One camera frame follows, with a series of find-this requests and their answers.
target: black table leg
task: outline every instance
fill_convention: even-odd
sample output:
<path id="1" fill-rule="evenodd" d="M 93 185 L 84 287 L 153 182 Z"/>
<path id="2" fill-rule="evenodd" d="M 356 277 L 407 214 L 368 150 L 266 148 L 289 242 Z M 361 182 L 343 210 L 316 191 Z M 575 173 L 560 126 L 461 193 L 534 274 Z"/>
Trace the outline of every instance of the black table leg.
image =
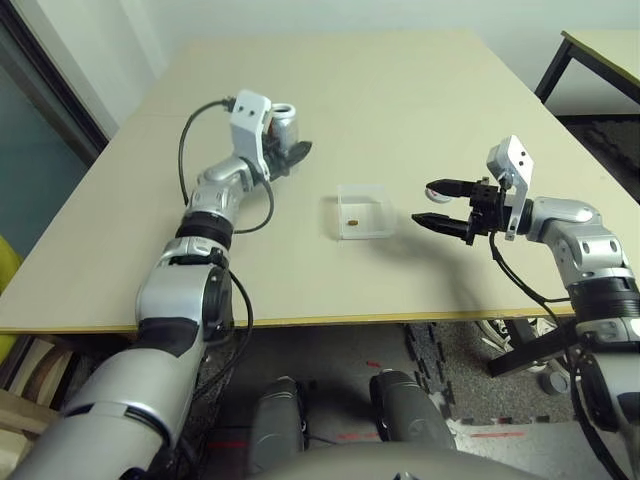
<path id="1" fill-rule="evenodd" d="M 560 80 L 560 77 L 567 68 L 567 65 L 569 65 L 569 61 L 571 60 L 571 56 L 569 55 L 570 49 L 571 42 L 565 38 L 560 44 L 560 48 L 558 48 L 555 57 L 551 60 L 549 68 L 544 72 L 542 80 L 540 80 L 540 83 L 536 87 L 535 94 L 542 103 L 547 101 L 558 80 Z"/>
<path id="2" fill-rule="evenodd" d="M 562 354 L 565 346 L 578 341 L 575 318 L 563 322 L 541 337 L 515 346 L 514 350 L 491 360 L 487 366 L 492 377 L 515 373 L 531 366 L 536 360 L 549 360 Z"/>

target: black cable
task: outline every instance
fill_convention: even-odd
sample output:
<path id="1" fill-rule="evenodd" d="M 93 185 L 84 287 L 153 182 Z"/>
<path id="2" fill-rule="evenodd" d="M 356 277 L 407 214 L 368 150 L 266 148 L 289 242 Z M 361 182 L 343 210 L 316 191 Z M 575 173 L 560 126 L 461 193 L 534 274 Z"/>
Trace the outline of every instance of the black cable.
<path id="1" fill-rule="evenodd" d="M 573 410 L 576 413 L 576 417 L 578 418 L 578 423 L 580 424 L 580 428 L 582 429 L 582 433 L 587 438 L 587 442 L 593 450 L 596 458 L 600 461 L 602 466 L 605 468 L 607 473 L 614 480 L 629 480 L 622 469 L 618 466 L 615 459 L 609 452 L 609 449 L 598 435 L 598 432 L 587 417 L 587 413 L 584 411 L 582 407 L 582 401 L 580 400 L 580 394 L 578 393 L 578 386 L 576 384 L 576 375 L 579 372 L 578 362 L 573 369 L 571 369 L 571 403 L 573 404 Z"/>
<path id="2" fill-rule="evenodd" d="M 209 110 L 213 107 L 226 107 L 227 110 L 233 108 L 234 100 L 232 98 L 225 98 L 224 100 L 216 100 L 215 102 L 209 102 L 200 108 L 198 108 L 195 112 L 189 115 L 187 119 L 187 123 L 184 124 L 184 128 L 182 129 L 182 134 L 180 135 L 180 141 L 178 142 L 178 179 L 180 180 L 180 191 L 182 192 L 182 200 L 185 205 L 189 204 L 189 195 L 187 194 L 187 187 L 184 183 L 184 166 L 183 166 L 183 157 L 184 157 L 184 144 L 187 139 L 187 133 L 189 133 L 189 128 L 193 121 L 198 118 L 198 116 Z"/>
<path id="3" fill-rule="evenodd" d="M 249 344 L 251 333 L 253 332 L 253 307 L 251 306 L 251 299 L 249 298 L 249 294 L 245 290 L 242 283 L 240 283 L 240 280 L 238 280 L 238 277 L 236 277 L 231 270 L 229 270 L 229 275 L 231 276 L 231 280 L 233 281 L 233 283 L 235 283 L 236 287 L 238 287 L 238 290 L 240 290 L 240 294 L 242 295 L 244 303 L 247 306 L 247 332 L 245 333 L 242 342 L 240 342 L 240 345 L 238 345 L 238 348 L 236 348 L 233 356 L 227 361 L 227 363 L 225 363 L 220 371 L 205 383 L 203 383 L 198 389 L 196 389 L 195 393 L 193 394 L 193 401 L 198 400 L 209 390 L 211 390 L 211 388 L 213 388 L 216 383 L 224 378 L 229 370 L 231 370 L 238 364 L 240 358 L 242 357 L 242 354 Z"/>
<path id="4" fill-rule="evenodd" d="M 546 298 L 542 295 L 538 294 L 534 289 L 529 287 L 512 269 L 509 267 L 504 257 L 498 250 L 496 245 L 496 232 L 491 232 L 489 234 L 489 247 L 491 248 L 491 255 L 496 263 L 500 266 L 500 269 L 504 272 L 504 274 L 509 277 L 509 279 L 515 283 L 529 298 L 531 298 L 534 302 L 539 304 L 541 303 L 558 303 L 558 302 L 568 302 L 570 300 L 569 297 L 564 298 Z"/>
<path id="5" fill-rule="evenodd" d="M 196 455 L 195 450 L 189 444 L 189 442 L 187 442 L 187 440 L 184 438 L 184 436 L 182 436 L 182 437 L 180 437 L 178 439 L 177 449 L 178 449 L 179 453 L 182 454 L 182 457 L 184 457 L 184 459 L 187 461 L 187 464 L 189 466 L 187 474 L 184 475 L 182 478 L 188 478 L 188 479 L 197 478 L 198 477 L 198 475 L 197 475 L 197 473 L 198 473 L 198 457 Z M 181 457 L 178 457 L 178 459 L 176 460 L 176 475 L 175 475 L 175 478 L 179 478 L 179 474 L 180 474 L 180 458 Z"/>
<path id="6" fill-rule="evenodd" d="M 556 323 L 556 326 L 559 328 L 560 324 L 558 322 L 558 317 L 553 312 L 553 310 L 549 308 L 549 306 L 546 303 L 553 302 L 553 301 L 564 301 L 564 300 L 563 299 L 548 300 L 542 295 L 539 295 L 535 290 L 529 287 L 526 283 L 524 283 L 522 279 L 520 279 L 520 277 L 518 277 L 518 275 L 516 275 L 516 273 L 513 270 L 511 270 L 509 265 L 507 265 L 507 262 L 504 260 L 504 258 L 500 254 L 500 251 L 498 250 L 498 247 L 496 246 L 496 243 L 495 243 L 495 236 L 496 236 L 495 231 L 489 234 L 489 246 L 491 248 L 491 254 L 493 255 L 493 259 L 496 261 L 500 269 L 505 273 L 505 275 L 507 275 L 507 277 L 509 277 L 509 279 L 513 283 L 515 283 L 529 298 L 531 298 L 534 302 L 540 305 L 549 314 L 549 316 Z M 578 387 L 576 385 L 576 375 L 578 374 L 578 371 L 579 371 L 578 362 L 576 362 L 576 364 L 574 365 L 573 361 L 571 360 L 571 355 L 569 352 L 569 342 L 566 338 L 564 330 L 562 330 L 562 332 L 564 336 L 564 355 L 566 357 L 567 370 L 569 371 L 569 378 L 570 378 L 570 384 L 571 384 L 571 403 L 573 404 L 573 409 L 576 413 L 576 417 L 578 419 L 578 423 L 580 424 L 580 428 L 582 429 L 582 432 L 584 433 L 584 436 L 586 437 L 587 442 L 589 443 L 589 446 L 593 450 L 593 453 L 598 458 L 600 463 L 602 463 L 602 465 L 607 470 L 609 475 L 611 475 L 611 477 L 614 480 L 628 480 L 627 476 L 624 474 L 624 472 L 620 469 L 620 467 L 618 466 L 614 458 L 611 456 L 611 453 L 609 452 L 608 448 L 600 438 L 600 435 L 598 435 L 598 432 L 596 431 L 596 429 L 593 427 L 593 425 L 591 425 L 591 422 L 589 422 L 589 418 L 587 417 L 587 414 L 584 411 L 584 408 L 582 407 L 582 402 L 580 400 L 580 395 L 578 393 Z"/>
<path id="7" fill-rule="evenodd" d="M 233 233 L 237 233 L 237 234 L 257 232 L 258 230 L 260 230 L 267 223 L 269 223 L 269 221 L 271 221 L 271 217 L 273 217 L 273 212 L 274 212 L 275 207 L 276 207 L 275 200 L 273 198 L 273 190 L 271 189 L 271 185 L 269 185 L 269 182 L 267 181 L 267 179 L 264 178 L 264 175 L 261 175 L 260 173 L 258 173 L 258 171 L 256 170 L 255 166 L 251 162 L 249 162 L 248 160 L 245 160 L 244 158 L 240 158 L 240 160 L 242 160 L 244 163 L 247 164 L 247 167 L 249 168 L 249 171 L 251 172 L 251 176 L 254 179 L 257 178 L 258 181 L 264 187 L 264 189 L 267 191 L 267 196 L 269 197 L 269 212 L 267 213 L 267 217 L 263 220 L 263 222 L 260 225 L 256 225 L 255 227 L 247 228 L 247 229 L 244 229 L 244 230 L 235 230 Z"/>

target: floor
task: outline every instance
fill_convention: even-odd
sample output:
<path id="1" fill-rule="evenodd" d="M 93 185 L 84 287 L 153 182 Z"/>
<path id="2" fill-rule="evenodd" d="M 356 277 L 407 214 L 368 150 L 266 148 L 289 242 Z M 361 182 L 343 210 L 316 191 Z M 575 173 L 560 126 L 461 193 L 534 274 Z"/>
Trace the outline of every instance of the floor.
<path id="1" fill-rule="evenodd" d="M 463 329 L 465 325 L 474 326 L 450 325 Z M 380 441 L 369 401 L 370 377 L 385 368 L 409 374 L 418 368 L 407 349 L 405 329 L 400 325 L 262 329 L 254 335 L 244 361 L 222 395 L 217 420 L 206 441 L 202 479 L 245 478 L 254 410 L 265 387 L 279 376 L 295 378 L 306 390 L 307 432 L 321 439 L 310 440 L 309 448 L 313 449 L 326 448 L 326 441 Z M 444 336 L 442 338 L 449 359 L 468 351 L 465 343 L 451 348 Z M 490 420 L 488 424 L 468 425 L 467 419 L 450 418 L 449 427 L 459 450 L 493 458 L 549 479 L 605 478 L 606 473 L 576 423 L 530 423 L 531 417 L 535 418 L 538 413 L 553 414 L 553 411 L 540 410 L 540 405 L 529 398 L 530 392 L 538 388 L 535 374 L 525 374 L 519 381 L 491 379 L 482 367 L 469 364 L 464 378 L 451 377 L 453 388 L 473 377 L 480 379 L 477 385 L 484 386 L 476 392 L 477 402 L 481 403 L 480 399 L 489 395 L 503 397 L 511 402 L 512 417 L 518 418 L 521 408 L 527 415 L 522 415 L 526 420 L 521 424 L 495 424 Z M 439 394 L 432 398 L 441 405 Z M 556 404 L 562 407 L 567 400 L 567 397 L 557 398 Z M 496 421 L 504 416 L 501 410 L 488 411 L 486 415 Z M 617 444 L 616 448 L 624 453 L 621 445 Z"/>

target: clear plastic box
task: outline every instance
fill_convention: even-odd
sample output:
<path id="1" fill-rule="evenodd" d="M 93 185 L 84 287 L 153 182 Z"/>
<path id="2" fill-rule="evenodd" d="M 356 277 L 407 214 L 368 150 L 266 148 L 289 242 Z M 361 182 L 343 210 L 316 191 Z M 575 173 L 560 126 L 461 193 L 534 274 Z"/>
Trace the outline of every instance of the clear plastic box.
<path id="1" fill-rule="evenodd" d="M 393 206 L 383 185 L 339 185 L 340 238 L 386 238 L 395 232 Z"/>

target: robotic arm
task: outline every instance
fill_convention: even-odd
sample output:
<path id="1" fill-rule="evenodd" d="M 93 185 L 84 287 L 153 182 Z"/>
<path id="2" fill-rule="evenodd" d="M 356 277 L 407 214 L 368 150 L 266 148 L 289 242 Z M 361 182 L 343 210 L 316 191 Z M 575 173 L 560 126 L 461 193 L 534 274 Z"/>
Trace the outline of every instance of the robotic arm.
<path id="1" fill-rule="evenodd" d="M 591 205 L 546 197 L 526 199 L 533 160 L 517 137 L 509 137 L 491 150 L 487 166 L 500 188 L 489 185 L 486 177 L 477 182 L 438 180 L 427 185 L 440 195 L 469 197 L 472 211 L 467 222 L 433 213 L 412 218 L 468 245 L 477 234 L 505 232 L 507 240 L 514 240 L 516 234 L 526 235 L 551 249 L 576 314 L 583 353 L 575 369 L 580 372 L 586 409 L 597 427 L 622 435 L 637 477 L 640 294 L 622 245 L 602 225 L 600 214 Z M 516 194 L 507 195 L 512 186 Z"/>
<path id="2" fill-rule="evenodd" d="M 143 479 L 177 445 L 207 345 L 233 328 L 229 249 L 240 203 L 311 148 L 298 142 L 293 106 L 250 91 L 224 103 L 234 151 L 200 174 L 141 286 L 136 343 L 96 370 L 12 478 Z"/>

